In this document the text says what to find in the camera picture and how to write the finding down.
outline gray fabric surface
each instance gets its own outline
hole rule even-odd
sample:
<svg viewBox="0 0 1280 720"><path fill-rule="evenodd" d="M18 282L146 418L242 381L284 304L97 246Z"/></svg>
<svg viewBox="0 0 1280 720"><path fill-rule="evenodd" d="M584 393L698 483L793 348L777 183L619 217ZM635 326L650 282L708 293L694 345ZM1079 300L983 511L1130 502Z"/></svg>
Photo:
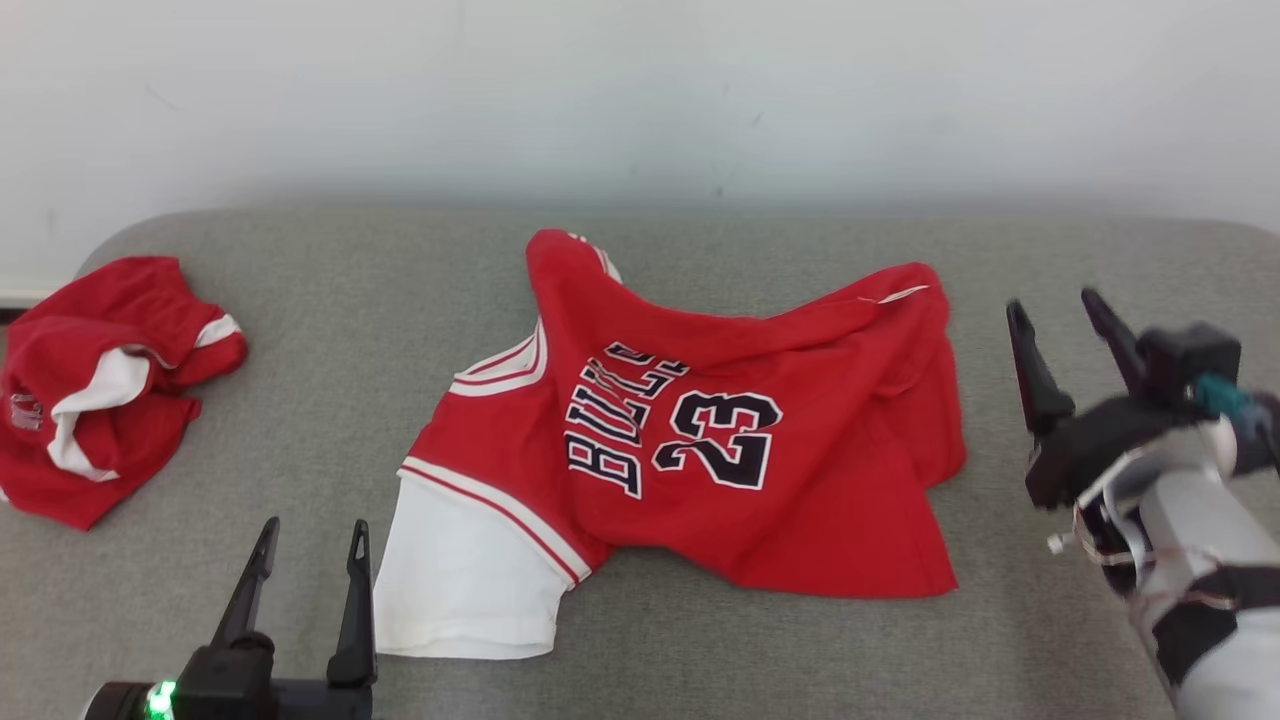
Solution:
<svg viewBox="0 0 1280 720"><path fill-rule="evenodd" d="M1120 388L1080 311L1096 284L1135 325L1219 323L1243 383L1280 389L1280 242L1194 222L639 219L419 210L186 214L131 228L88 268L182 258L251 342L198 388L169 466L81 534L0 510L0 716L68 717L109 679L177 674L212 632L262 521L283 523L260 626L279 675L324 671L343 553L366 518L375 561L396 469L451 373L527 336L522 246L543 225L607 249L653 302L780 313L924 260L954 304L970 459L931 491L960 589L838 601L750 592L662 551L622 551L564 598L556 651L513 661L383 657L378 717L1170 717L1123 606L1065 516L1032 510L1004 304L1020 296L1083 405ZM1280 489L1240 483L1280 530Z"/></svg>

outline black tape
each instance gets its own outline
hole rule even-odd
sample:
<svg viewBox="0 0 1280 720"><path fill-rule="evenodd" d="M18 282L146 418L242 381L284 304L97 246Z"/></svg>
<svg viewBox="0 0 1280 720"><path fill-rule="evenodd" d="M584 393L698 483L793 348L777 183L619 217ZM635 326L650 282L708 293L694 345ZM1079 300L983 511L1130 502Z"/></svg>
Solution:
<svg viewBox="0 0 1280 720"><path fill-rule="evenodd" d="M1208 651L1235 633L1235 614L1243 610L1280 606L1280 568L1272 565L1228 565L1192 583L1188 592L1203 592L1235 601L1235 610L1220 610L1201 602L1175 605L1151 629L1156 638L1156 661L1178 687Z"/></svg>

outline chicago bulls jersey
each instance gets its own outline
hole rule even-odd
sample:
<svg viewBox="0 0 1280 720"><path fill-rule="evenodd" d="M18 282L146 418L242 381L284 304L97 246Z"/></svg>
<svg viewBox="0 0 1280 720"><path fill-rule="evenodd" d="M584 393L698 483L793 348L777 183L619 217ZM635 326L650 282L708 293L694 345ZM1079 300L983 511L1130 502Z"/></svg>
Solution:
<svg viewBox="0 0 1280 720"><path fill-rule="evenodd" d="M744 587L955 587L925 488L964 462L938 277L911 264L768 318L667 310L541 231L539 322L456 375L399 470L381 652L527 657L613 547Z"/></svg>

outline jersey sleeve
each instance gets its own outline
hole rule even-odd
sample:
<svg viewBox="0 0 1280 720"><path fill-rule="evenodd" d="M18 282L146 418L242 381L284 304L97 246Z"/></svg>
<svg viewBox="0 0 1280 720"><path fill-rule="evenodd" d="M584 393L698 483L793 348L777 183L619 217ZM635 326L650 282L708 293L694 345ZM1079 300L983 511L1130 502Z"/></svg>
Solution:
<svg viewBox="0 0 1280 720"><path fill-rule="evenodd" d="M547 364L539 324L456 375L413 443L374 588L379 652L547 653L561 596L607 557L572 516Z"/></svg>

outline green light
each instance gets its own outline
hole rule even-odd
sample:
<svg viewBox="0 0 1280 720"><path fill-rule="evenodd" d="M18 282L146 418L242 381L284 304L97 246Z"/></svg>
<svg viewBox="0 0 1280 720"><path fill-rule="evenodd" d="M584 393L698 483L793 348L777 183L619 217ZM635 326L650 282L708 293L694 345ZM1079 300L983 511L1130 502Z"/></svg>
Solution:
<svg viewBox="0 0 1280 720"><path fill-rule="evenodd" d="M164 680L147 692L147 720L173 720L173 693L178 683Z"/></svg>

